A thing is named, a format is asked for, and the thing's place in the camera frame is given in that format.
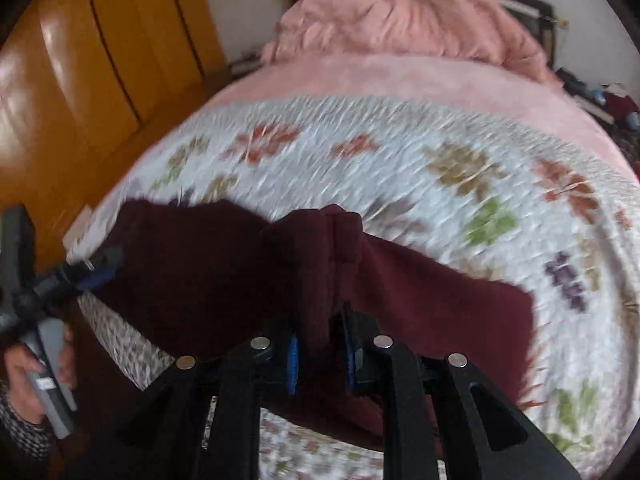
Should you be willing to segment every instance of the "white label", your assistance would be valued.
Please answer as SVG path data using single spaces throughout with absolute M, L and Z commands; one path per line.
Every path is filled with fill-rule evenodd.
M 56 382 L 51 377 L 40 377 L 36 379 L 36 384 L 41 390 L 55 390 Z

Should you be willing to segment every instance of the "pink bed sheet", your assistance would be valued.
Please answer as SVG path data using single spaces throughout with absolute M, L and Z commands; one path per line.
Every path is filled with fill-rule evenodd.
M 262 61 L 343 52 L 471 59 L 562 86 L 540 44 L 493 0 L 301 0 Z
M 392 96 L 500 114 L 576 144 L 638 184 L 615 143 L 570 97 L 478 62 L 390 54 L 300 57 L 259 70 L 208 105 L 299 95 Z

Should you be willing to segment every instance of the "gray handle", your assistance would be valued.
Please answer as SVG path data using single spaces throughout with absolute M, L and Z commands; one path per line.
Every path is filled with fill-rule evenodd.
M 75 412 L 78 410 L 71 389 L 58 380 L 58 356 L 65 343 L 64 327 L 60 319 L 47 317 L 38 323 L 37 332 L 29 332 L 21 339 L 46 368 L 41 374 L 27 372 L 27 378 L 42 404 L 53 432 L 60 439 L 68 437 L 75 429 Z

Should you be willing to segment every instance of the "dark red cloth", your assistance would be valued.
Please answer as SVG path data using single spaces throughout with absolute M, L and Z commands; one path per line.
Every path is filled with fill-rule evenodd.
M 277 313 L 302 343 L 300 386 L 268 407 L 293 422 L 378 447 L 380 408 L 346 391 L 329 338 L 345 300 L 417 354 L 466 354 L 512 401 L 525 371 L 531 298 L 464 276 L 362 231 L 338 206 L 298 210 L 269 224 L 221 201 L 190 208 L 123 205 L 103 246 L 126 263 L 98 297 L 174 356 L 225 354 Z

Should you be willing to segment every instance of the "sleeve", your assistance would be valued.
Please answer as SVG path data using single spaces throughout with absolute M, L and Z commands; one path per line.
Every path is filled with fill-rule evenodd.
M 47 477 L 50 441 L 44 426 L 20 418 L 7 400 L 7 386 L 0 381 L 0 467 L 9 468 L 12 478 Z

